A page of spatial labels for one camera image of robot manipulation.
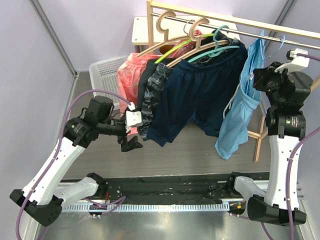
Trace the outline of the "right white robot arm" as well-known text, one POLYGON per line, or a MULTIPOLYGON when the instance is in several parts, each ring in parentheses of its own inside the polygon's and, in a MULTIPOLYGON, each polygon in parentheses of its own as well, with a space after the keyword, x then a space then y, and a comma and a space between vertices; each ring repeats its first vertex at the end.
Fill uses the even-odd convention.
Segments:
POLYGON ((297 196, 298 144, 306 140, 306 119, 301 108, 311 93, 313 80, 288 63, 277 61, 254 69, 253 80, 253 87, 264 92, 270 103, 265 117, 271 152, 268 187, 263 191, 247 174, 232 172, 226 193, 244 198, 251 221, 302 225, 307 215, 299 209, 297 196))

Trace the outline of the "light blue wire hanger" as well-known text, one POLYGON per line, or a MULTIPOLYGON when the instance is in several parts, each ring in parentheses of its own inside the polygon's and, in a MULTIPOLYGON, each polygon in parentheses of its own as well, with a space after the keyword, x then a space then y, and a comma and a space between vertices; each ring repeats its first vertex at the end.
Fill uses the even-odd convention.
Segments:
POLYGON ((280 46, 279 46, 279 48, 278 48, 275 52, 273 52, 272 54, 266 56, 266 47, 264 47, 264 50, 261 52, 261 54, 262 54, 262 56, 263 56, 262 60, 263 60, 264 62, 266 62, 267 60, 269 60, 270 58, 272 58, 274 55, 276 55, 276 54, 281 50, 281 48, 284 46, 284 43, 285 43, 285 40, 286 40, 286 36, 285 36, 285 35, 280 35, 280 37, 282 37, 282 40, 281 40, 281 42, 280 42, 280 46))

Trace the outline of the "light blue shorts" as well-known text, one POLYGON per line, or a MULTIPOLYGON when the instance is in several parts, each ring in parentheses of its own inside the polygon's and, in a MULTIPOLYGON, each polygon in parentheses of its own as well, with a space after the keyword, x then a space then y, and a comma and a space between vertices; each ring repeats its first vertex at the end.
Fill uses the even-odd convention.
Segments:
POLYGON ((253 87, 253 70, 262 69, 264 62, 265 41, 257 38, 248 46, 236 92, 225 107, 225 116, 215 143, 218 155, 224 160, 228 160, 239 149, 239 145, 248 141, 248 125, 262 100, 261 92, 253 87))

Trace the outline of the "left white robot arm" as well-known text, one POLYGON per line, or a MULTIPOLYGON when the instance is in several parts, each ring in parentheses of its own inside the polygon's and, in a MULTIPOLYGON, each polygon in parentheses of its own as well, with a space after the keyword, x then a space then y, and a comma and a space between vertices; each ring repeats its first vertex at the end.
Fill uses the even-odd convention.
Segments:
POLYGON ((143 147, 137 136, 127 138, 133 127, 143 123, 142 113, 134 103, 129 104, 119 119, 114 118, 113 110, 110 98, 100 95, 92 98, 80 115, 66 122, 62 138, 33 180, 23 189, 13 190, 10 199, 44 227, 53 224, 63 209, 79 200, 102 199, 107 193, 107 182, 94 172, 61 190, 57 187, 75 160, 99 135, 116 136, 122 152, 143 147))

